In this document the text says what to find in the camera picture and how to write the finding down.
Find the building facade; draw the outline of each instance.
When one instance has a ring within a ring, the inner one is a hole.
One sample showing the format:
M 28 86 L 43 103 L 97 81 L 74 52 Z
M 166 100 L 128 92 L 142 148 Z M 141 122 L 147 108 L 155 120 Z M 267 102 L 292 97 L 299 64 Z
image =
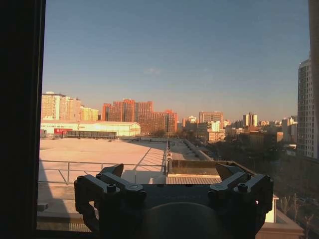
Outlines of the building facade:
M 257 126 L 257 115 L 251 112 L 243 115 L 243 126 Z
M 292 117 L 286 117 L 282 120 L 282 131 L 284 133 L 284 142 L 292 140 L 291 125 L 295 123 Z
M 190 122 L 190 123 L 197 123 L 197 118 L 195 116 L 189 116 L 187 118 L 187 120 Z
M 42 94 L 41 120 L 80 120 L 81 101 L 62 94 Z
M 300 63 L 298 69 L 297 154 L 318 158 L 318 126 L 310 59 Z
M 153 102 L 135 102 L 131 99 L 124 99 L 122 102 L 103 104 L 103 121 L 116 122 L 138 122 L 142 134 L 152 134 L 164 130 L 166 134 L 177 131 L 177 113 L 171 110 L 165 112 L 153 112 Z
M 214 111 L 214 112 L 199 112 L 199 123 L 205 123 L 209 121 L 219 121 L 220 128 L 224 128 L 224 114 L 223 112 Z
M 81 106 L 81 120 L 83 121 L 97 121 L 99 111 L 88 107 Z
M 57 131 L 97 131 L 116 132 L 116 136 L 135 136 L 141 134 L 141 127 L 136 122 L 96 122 L 72 120 L 43 120 L 41 129 L 47 134 Z

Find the metal railing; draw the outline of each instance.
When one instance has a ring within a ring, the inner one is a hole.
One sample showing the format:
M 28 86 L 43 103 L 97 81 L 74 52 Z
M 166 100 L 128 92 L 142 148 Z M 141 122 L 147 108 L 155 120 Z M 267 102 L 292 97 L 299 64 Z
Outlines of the metal railing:
M 56 160 L 40 160 L 40 162 L 50 162 L 50 163 L 67 163 L 67 169 L 58 169 L 58 168 L 45 168 L 44 166 L 42 166 L 43 168 L 39 168 L 40 170 L 55 170 L 58 171 L 61 175 L 61 177 L 63 178 L 63 181 L 42 181 L 39 180 L 39 182 L 42 183 L 65 183 L 66 185 L 68 185 L 70 183 L 70 172 L 85 172 L 89 171 L 89 172 L 97 172 L 99 173 L 103 167 L 107 166 L 107 165 L 116 165 L 119 163 L 98 163 L 98 162 L 74 162 L 74 161 L 56 161 Z M 96 171 L 96 170 L 83 170 L 83 169 L 70 169 L 70 164 L 95 164 L 101 165 L 101 170 L 100 171 Z M 164 161 L 161 165 L 157 165 L 157 164 L 131 164 L 131 163 L 125 163 L 124 166 L 134 166 L 134 171 L 135 171 L 135 183 L 136 183 L 136 169 L 139 166 L 152 166 L 152 167 L 161 167 L 161 172 L 163 172 L 164 174 L 166 174 L 166 150 L 164 152 Z M 65 178 L 62 174 L 62 171 L 67 171 L 67 177 Z

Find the sky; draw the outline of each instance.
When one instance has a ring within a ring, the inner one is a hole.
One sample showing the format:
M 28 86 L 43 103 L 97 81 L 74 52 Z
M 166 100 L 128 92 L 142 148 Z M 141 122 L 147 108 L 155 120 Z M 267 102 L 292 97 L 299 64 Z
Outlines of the sky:
M 42 91 L 281 120 L 309 50 L 308 0 L 47 0 Z

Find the cloud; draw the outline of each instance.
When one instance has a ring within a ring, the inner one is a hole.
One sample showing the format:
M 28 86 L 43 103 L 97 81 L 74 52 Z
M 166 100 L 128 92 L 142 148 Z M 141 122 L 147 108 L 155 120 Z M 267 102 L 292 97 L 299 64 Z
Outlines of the cloud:
M 158 75 L 160 74 L 160 72 L 161 70 L 156 67 L 150 67 L 150 68 L 144 69 L 144 74 L 148 74 L 148 75 Z

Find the screw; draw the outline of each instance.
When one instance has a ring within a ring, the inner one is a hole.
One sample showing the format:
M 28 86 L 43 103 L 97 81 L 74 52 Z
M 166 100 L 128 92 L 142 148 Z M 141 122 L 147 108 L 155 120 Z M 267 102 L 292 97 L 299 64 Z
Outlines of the screw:
M 116 185 L 114 183 L 110 183 L 106 189 L 108 193 L 114 193 L 116 191 Z
M 246 185 L 246 183 L 239 183 L 237 187 L 238 187 L 238 191 L 241 193 L 247 193 L 248 191 L 248 186 Z

